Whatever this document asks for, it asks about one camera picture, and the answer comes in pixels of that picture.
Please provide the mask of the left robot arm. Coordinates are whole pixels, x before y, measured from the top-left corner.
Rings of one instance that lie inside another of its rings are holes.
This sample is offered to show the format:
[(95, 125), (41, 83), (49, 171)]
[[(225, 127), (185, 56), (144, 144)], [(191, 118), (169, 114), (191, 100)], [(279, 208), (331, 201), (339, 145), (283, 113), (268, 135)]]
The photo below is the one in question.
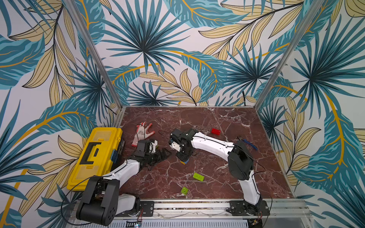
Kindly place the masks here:
[(165, 148), (157, 149), (156, 140), (140, 140), (134, 153), (119, 167), (103, 176), (89, 178), (78, 205), (76, 218), (86, 224), (111, 224), (116, 215), (142, 214), (140, 198), (132, 194), (119, 194), (120, 188), (145, 167), (152, 167), (171, 156)]

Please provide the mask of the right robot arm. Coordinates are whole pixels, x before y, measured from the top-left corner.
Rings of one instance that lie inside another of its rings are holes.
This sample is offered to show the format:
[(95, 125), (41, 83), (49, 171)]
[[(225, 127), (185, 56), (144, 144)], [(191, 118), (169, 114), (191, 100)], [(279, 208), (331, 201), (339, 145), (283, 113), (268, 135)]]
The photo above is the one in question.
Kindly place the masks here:
[(254, 159), (244, 140), (224, 142), (194, 129), (187, 132), (174, 129), (170, 133), (169, 145), (177, 151), (176, 156), (183, 163), (189, 161), (195, 149), (224, 159), (231, 175), (239, 180), (245, 202), (257, 206), (262, 200), (254, 177)]

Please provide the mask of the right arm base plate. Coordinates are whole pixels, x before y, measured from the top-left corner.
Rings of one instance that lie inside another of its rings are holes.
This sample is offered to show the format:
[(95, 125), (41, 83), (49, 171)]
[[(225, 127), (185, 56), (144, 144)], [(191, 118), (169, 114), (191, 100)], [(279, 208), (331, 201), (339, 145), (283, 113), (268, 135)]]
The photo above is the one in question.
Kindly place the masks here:
[(260, 217), (270, 215), (269, 206), (264, 200), (259, 201), (256, 205), (247, 203), (244, 200), (231, 200), (229, 201), (229, 207), (226, 209), (226, 212), (233, 216)]

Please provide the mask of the red 2x4 lego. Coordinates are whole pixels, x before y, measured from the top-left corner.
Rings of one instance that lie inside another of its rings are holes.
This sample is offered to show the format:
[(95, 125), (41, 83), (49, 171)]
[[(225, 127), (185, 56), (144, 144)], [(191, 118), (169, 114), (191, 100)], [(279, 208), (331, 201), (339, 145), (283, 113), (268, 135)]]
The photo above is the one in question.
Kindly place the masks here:
[(218, 130), (218, 129), (212, 128), (211, 133), (214, 134), (214, 135), (220, 135), (221, 131)]

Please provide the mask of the green 2x2 lego front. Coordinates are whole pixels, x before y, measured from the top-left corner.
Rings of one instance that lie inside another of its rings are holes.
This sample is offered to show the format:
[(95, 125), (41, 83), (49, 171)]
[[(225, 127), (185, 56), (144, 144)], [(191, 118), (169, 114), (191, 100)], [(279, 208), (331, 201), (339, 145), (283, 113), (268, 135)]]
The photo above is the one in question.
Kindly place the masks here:
[(189, 189), (188, 189), (188, 188), (186, 188), (186, 187), (183, 187), (183, 188), (181, 189), (181, 193), (182, 193), (183, 195), (187, 195), (187, 194), (188, 194), (188, 192), (189, 192)]

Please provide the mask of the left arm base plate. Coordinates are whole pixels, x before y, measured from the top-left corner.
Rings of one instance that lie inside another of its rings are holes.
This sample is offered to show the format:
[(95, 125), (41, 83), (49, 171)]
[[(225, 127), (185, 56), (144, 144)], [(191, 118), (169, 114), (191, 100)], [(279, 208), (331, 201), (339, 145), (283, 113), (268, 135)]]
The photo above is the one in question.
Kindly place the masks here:
[(136, 209), (124, 211), (124, 212), (116, 215), (116, 217), (137, 217), (140, 215), (143, 218), (144, 217), (153, 217), (154, 208), (155, 208), (154, 201), (141, 201), (139, 204), (139, 207), (137, 207)]

